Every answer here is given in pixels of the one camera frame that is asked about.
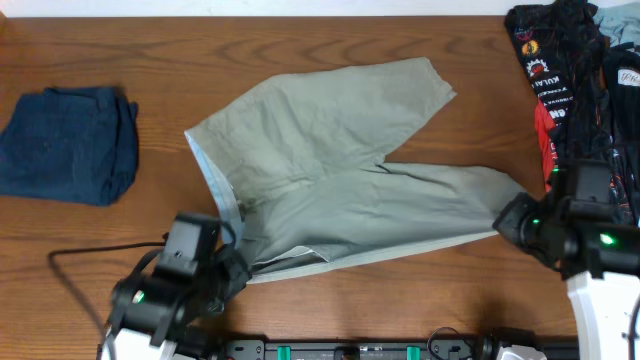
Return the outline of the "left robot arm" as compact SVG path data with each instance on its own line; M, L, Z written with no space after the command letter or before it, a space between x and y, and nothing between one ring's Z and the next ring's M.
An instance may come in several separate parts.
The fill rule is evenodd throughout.
M220 359L223 346L195 326L215 317L252 278L241 230L223 219L176 215L164 245L116 283L100 359Z

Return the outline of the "khaki green shorts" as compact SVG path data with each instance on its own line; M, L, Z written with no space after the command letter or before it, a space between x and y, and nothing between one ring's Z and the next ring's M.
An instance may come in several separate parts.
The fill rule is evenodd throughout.
M391 163L455 96L424 58L271 77L185 136L257 283L493 235L521 192L483 166Z

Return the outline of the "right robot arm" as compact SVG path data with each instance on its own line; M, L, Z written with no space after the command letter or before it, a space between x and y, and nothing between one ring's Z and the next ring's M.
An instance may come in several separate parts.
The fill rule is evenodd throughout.
M502 237L561 275L582 359L639 356L639 229L615 223L609 177L602 161L561 164L543 199L522 192L493 223Z

